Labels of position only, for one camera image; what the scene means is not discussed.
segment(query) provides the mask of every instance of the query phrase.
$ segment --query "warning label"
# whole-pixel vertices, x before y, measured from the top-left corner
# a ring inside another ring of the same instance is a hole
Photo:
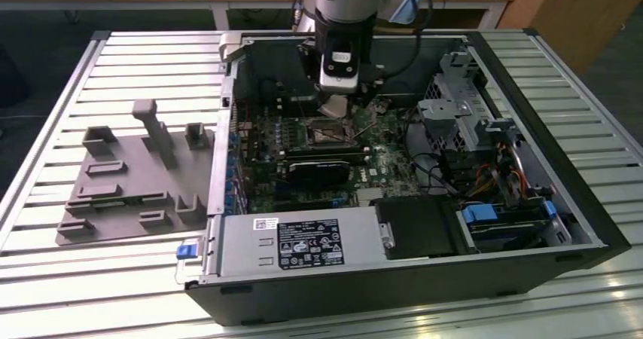
[[[284,270],[344,264],[337,220],[277,224],[278,267]]]

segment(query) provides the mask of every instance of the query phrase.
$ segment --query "floor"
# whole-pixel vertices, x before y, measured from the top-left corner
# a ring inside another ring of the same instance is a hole
[[[91,33],[95,30],[208,30],[213,27],[208,11],[158,13],[83,11],[79,23],[70,25],[59,11],[0,12],[0,44],[30,87],[29,99],[9,108],[0,108],[0,196],[18,170]],[[285,29],[286,12],[233,12],[229,21],[232,29]],[[643,5],[581,78],[643,143],[641,43]]]

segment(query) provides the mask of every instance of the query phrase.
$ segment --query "metal table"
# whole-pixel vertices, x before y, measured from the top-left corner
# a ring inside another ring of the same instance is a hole
[[[198,232],[70,248],[54,244],[86,126],[141,134],[128,113],[133,99],[153,98],[170,130],[194,121],[216,129],[220,32],[95,34],[0,203],[0,337],[541,338],[641,330],[640,147],[538,37],[518,30],[484,36],[612,214],[628,252],[525,295],[222,328],[174,280],[176,247]],[[506,112],[501,104],[498,109]],[[185,269],[193,274],[197,267]]]

